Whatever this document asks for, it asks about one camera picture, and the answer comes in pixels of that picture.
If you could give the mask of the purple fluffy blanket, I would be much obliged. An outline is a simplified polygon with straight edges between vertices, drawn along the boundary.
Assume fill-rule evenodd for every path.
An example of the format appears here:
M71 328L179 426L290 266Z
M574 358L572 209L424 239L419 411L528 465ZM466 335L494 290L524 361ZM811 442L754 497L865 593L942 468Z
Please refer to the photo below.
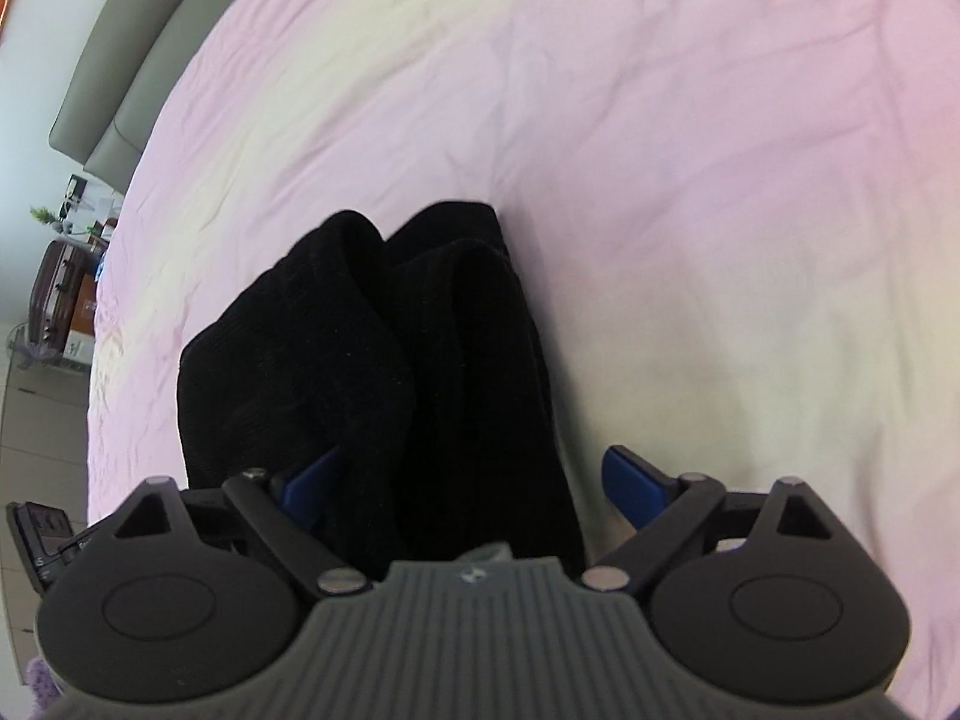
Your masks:
M53 678L52 671L42 658L33 658L26 667L26 686L31 691L32 709L29 718L43 717L50 707L64 695Z

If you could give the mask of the grey upholstered headboard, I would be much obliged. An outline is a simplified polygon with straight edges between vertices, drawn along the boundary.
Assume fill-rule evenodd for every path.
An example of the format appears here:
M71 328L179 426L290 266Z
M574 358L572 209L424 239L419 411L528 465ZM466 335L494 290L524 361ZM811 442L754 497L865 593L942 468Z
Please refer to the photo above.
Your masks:
M106 0L50 129L50 148L127 192L169 94L234 1Z

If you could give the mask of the wooden bedside table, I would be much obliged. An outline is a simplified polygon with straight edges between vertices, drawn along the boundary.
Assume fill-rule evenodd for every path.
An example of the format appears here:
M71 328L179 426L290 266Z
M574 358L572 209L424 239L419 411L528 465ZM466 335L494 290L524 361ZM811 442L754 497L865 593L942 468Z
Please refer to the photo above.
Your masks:
M88 227L86 238L83 239L89 249L89 263L80 281L64 348L64 358L76 366L93 366L94 317L98 307L96 289L103 273L104 257L118 222L117 215L107 216L104 221L95 221Z

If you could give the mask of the brown suitcase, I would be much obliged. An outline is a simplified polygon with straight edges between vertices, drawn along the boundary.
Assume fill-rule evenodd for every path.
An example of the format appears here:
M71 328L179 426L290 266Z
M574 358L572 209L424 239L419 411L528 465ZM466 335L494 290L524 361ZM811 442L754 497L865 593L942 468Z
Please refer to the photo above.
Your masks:
M94 273L96 257L73 242L47 244L29 296L26 340L43 355L64 351L82 282Z

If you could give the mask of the black pants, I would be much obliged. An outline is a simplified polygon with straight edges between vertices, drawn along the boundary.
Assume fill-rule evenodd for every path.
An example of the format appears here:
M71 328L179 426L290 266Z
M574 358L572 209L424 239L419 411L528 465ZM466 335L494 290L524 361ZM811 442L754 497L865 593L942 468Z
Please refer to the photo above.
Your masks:
M503 543L586 565L539 332L493 208L340 211L182 351L195 489L317 468L304 528L368 577Z

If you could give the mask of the pink floral duvet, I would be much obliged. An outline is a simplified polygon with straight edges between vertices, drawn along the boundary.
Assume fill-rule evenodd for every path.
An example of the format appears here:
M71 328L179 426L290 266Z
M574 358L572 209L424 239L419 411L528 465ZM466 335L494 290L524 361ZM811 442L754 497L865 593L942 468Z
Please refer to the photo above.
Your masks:
M88 512L181 476L190 337L343 208L500 213L568 468L812 484L958 702L958 0L236 0L101 283Z

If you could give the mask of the small green plant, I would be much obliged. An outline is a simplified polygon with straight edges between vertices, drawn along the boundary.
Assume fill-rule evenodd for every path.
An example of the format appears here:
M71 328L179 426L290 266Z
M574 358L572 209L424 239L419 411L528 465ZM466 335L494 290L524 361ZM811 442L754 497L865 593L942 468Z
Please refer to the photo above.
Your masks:
M34 221L43 226L57 227L62 222L57 213L53 213L45 206L32 206L29 209L29 214Z

